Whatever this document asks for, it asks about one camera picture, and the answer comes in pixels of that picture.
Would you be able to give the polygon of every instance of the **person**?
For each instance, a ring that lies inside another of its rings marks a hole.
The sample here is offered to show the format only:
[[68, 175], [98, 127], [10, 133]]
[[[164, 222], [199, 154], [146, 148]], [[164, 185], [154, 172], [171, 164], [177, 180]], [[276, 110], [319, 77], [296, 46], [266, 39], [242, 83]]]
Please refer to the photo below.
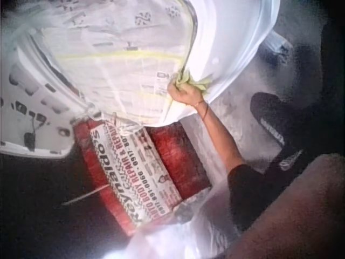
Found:
[[228, 258], [324, 258], [338, 251], [345, 215], [343, 85], [331, 75], [343, 55], [330, 53], [339, 48], [329, 39], [343, 41], [332, 28], [322, 32], [323, 89], [316, 104], [296, 110], [268, 93], [251, 99], [253, 116], [282, 146], [265, 174], [246, 164], [198, 88], [168, 85], [175, 101], [196, 109], [229, 172], [231, 216], [243, 235]]

